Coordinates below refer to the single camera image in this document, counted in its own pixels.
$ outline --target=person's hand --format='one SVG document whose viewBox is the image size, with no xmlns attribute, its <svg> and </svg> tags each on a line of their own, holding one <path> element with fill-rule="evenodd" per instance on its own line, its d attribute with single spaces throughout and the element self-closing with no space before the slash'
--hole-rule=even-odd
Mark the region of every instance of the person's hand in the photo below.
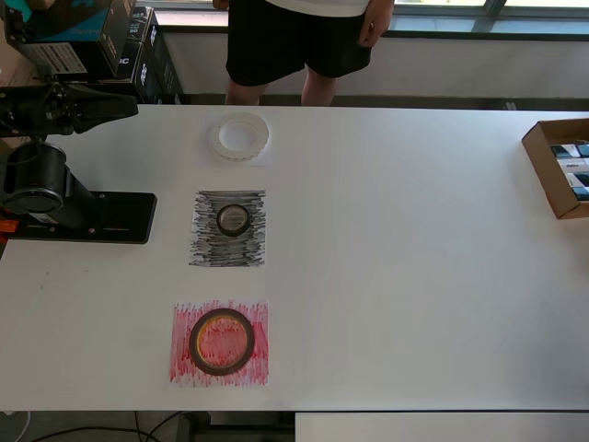
<svg viewBox="0 0 589 442">
<path fill-rule="evenodd" d="M 225 11 L 229 7 L 229 0 L 213 0 L 213 7 Z"/>
<path fill-rule="evenodd" d="M 372 48 L 376 44 L 380 36 L 388 30 L 394 7 L 395 0 L 370 0 L 364 13 L 360 44 L 367 48 Z"/>
</svg>

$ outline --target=black scribbled paper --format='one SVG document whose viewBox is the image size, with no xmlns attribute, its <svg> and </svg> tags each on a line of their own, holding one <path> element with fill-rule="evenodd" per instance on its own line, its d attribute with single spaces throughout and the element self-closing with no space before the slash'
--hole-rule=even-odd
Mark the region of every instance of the black scribbled paper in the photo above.
<svg viewBox="0 0 589 442">
<path fill-rule="evenodd" d="M 266 261 L 266 191 L 196 192 L 192 217 L 191 265 L 255 267 Z M 248 210 L 251 226 L 238 237 L 228 237 L 217 226 L 218 212 L 230 204 Z"/>
</svg>

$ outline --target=wall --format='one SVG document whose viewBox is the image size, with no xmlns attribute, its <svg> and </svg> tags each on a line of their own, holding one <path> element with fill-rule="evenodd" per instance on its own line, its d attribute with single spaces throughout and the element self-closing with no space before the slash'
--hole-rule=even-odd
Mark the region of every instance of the wall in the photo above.
<svg viewBox="0 0 589 442">
<path fill-rule="evenodd" d="M 188 94 L 223 93 L 225 34 L 177 34 L 167 44 Z M 382 39 L 373 61 L 341 80 L 341 95 L 589 98 L 589 44 L 564 41 Z M 304 73 L 271 94 L 300 93 Z"/>
</svg>

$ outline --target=black box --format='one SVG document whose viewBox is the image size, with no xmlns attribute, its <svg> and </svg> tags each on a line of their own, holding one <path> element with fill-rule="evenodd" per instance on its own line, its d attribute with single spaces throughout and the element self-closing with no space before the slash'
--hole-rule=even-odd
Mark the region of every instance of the black box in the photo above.
<svg viewBox="0 0 589 442">
<path fill-rule="evenodd" d="M 127 40 L 144 44 L 156 69 L 159 83 L 164 89 L 165 102 L 179 104 L 182 86 L 167 50 L 166 40 L 163 34 L 158 32 L 156 13 L 152 7 L 138 6 L 134 9 Z"/>
<path fill-rule="evenodd" d="M 62 80 L 114 78 L 135 0 L 56 0 L 34 11 L 19 49 Z"/>
<path fill-rule="evenodd" d="M 88 84 L 96 90 L 113 94 L 132 95 L 138 103 L 162 104 L 164 92 L 157 81 L 156 70 L 151 64 L 142 43 L 127 41 L 122 50 L 117 78 Z"/>
</svg>

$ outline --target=black mounting plate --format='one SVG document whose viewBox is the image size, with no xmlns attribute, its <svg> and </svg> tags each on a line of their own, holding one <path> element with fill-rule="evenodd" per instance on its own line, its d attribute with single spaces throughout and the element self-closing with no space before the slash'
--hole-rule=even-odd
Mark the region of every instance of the black mounting plate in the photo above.
<svg viewBox="0 0 589 442">
<path fill-rule="evenodd" d="M 30 215 L 10 214 L 7 219 L 20 221 L 16 233 L 9 239 L 40 241 L 108 242 L 145 244 L 149 240 L 157 198 L 152 193 L 92 192 L 104 206 L 102 217 L 94 226 L 73 230 L 53 224 L 43 224 Z"/>
</svg>

